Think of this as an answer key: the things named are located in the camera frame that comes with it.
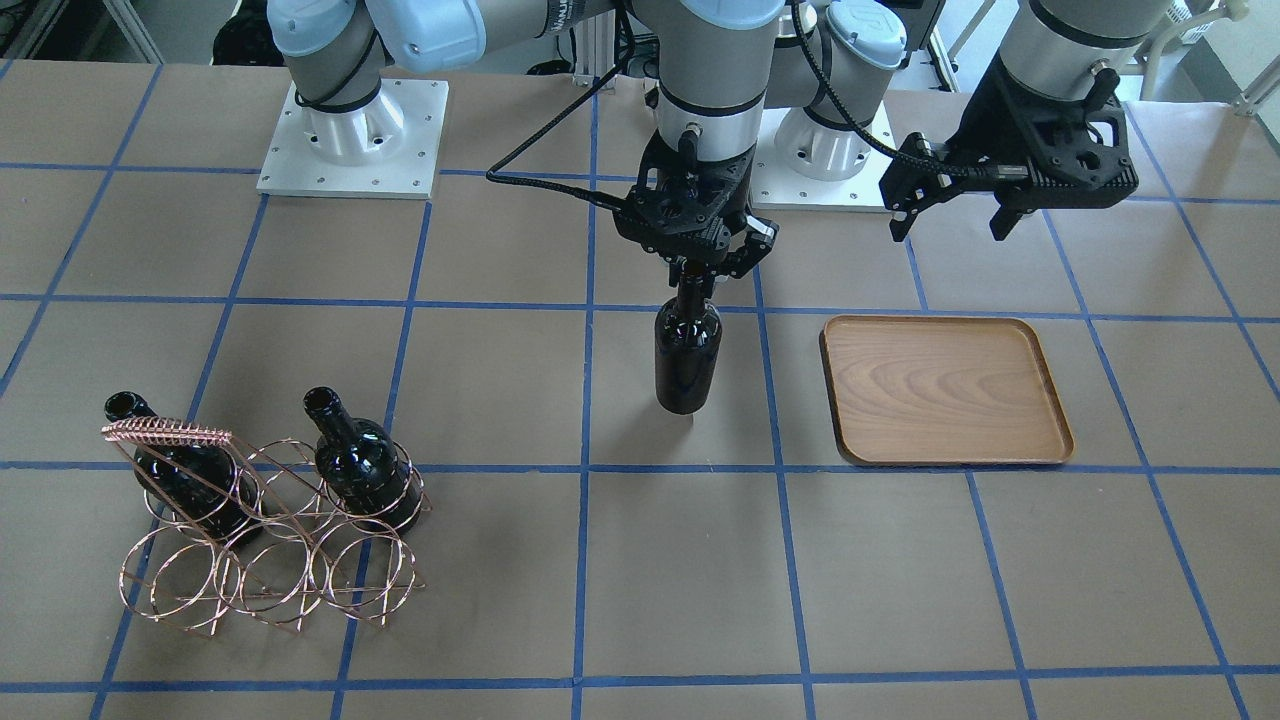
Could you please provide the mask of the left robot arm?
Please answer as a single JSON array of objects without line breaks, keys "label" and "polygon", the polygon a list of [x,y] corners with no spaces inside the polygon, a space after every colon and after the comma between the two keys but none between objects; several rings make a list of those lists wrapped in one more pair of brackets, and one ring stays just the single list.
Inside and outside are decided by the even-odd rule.
[{"label": "left robot arm", "polygon": [[1024,1],[968,101],[955,135],[909,135],[879,179],[890,231],[963,193],[998,202],[992,236],[1043,209],[1112,208],[1139,177],[1116,90],[1119,70],[1164,14],[1164,1]]}]

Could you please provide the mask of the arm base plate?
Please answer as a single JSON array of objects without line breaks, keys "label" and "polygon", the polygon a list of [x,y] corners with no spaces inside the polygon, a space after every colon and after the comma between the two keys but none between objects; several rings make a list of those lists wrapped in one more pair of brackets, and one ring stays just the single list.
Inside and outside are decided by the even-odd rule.
[{"label": "arm base plate", "polygon": [[451,87],[444,79],[384,79],[360,109],[324,113],[285,95],[256,188],[271,196],[434,196]]},{"label": "arm base plate", "polygon": [[754,163],[756,210],[886,211],[879,181],[890,158],[801,108],[764,111]]}]

